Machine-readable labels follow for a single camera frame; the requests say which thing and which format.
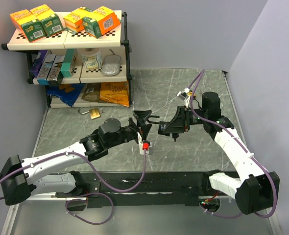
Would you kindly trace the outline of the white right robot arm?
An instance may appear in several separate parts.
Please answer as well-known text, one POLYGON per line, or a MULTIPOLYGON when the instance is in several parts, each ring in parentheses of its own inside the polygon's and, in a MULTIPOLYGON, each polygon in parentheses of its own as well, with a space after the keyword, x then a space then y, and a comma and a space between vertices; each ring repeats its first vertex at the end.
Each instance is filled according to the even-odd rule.
POLYGON ((184 100, 178 106, 171 121, 160 122, 158 133, 172 136, 189 131, 192 125, 203 125, 204 130, 218 144, 233 164, 238 177, 233 178, 220 170, 203 174, 202 191, 207 195, 222 192, 236 201, 243 214, 258 214, 267 208, 275 209, 277 205, 280 179, 276 172, 268 172, 260 165, 254 154, 241 141, 232 122, 221 114, 220 98, 217 93, 205 92, 202 95, 202 106, 190 107, 193 100, 192 91, 188 88, 179 92, 177 97, 184 100))

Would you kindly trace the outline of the black padlock key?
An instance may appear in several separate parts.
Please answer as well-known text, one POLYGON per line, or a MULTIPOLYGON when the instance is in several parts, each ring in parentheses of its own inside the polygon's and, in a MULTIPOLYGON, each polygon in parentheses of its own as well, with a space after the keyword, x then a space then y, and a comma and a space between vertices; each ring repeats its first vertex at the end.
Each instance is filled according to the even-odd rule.
POLYGON ((178 133, 172 133, 172 138, 174 140, 174 142, 176 142, 176 140, 178 139, 179 134, 178 133))

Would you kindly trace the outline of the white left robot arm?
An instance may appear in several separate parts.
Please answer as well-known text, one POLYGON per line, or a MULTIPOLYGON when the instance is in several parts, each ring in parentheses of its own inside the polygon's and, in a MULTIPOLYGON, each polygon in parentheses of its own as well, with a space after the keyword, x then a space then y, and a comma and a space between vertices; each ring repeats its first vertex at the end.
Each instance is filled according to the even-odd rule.
POLYGON ((55 172, 98 160, 106 156, 110 148, 130 141, 139 145, 141 154, 151 152, 150 142, 146 139, 152 127, 148 123, 151 113, 151 110, 133 111, 125 127, 118 119, 109 118, 90 135, 49 154, 26 159, 20 159, 18 155, 9 157, 0 172, 2 199, 11 206, 46 192, 81 196, 85 185, 78 173, 57 176, 55 172))

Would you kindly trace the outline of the brass padlock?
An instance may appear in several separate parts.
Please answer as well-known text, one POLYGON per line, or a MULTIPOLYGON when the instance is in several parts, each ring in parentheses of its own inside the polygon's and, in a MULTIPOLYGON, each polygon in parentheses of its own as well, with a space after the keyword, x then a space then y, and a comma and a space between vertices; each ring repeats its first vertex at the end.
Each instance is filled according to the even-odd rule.
POLYGON ((78 113, 81 115, 89 115, 91 119, 97 119, 101 117, 103 111, 99 108, 80 107, 78 113))

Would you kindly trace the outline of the black padlock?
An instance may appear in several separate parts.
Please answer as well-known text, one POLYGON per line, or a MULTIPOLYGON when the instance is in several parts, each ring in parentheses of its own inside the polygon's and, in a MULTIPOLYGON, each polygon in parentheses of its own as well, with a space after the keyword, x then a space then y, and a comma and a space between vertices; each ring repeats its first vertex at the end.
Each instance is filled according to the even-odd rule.
POLYGON ((153 121, 153 120, 151 120, 152 118, 159 119, 160 117, 156 116, 156 115, 150 115, 147 118, 147 122, 148 123, 158 125, 158 135, 170 136, 170 133, 165 133, 165 129, 167 127, 168 122, 165 122, 165 121, 153 121))

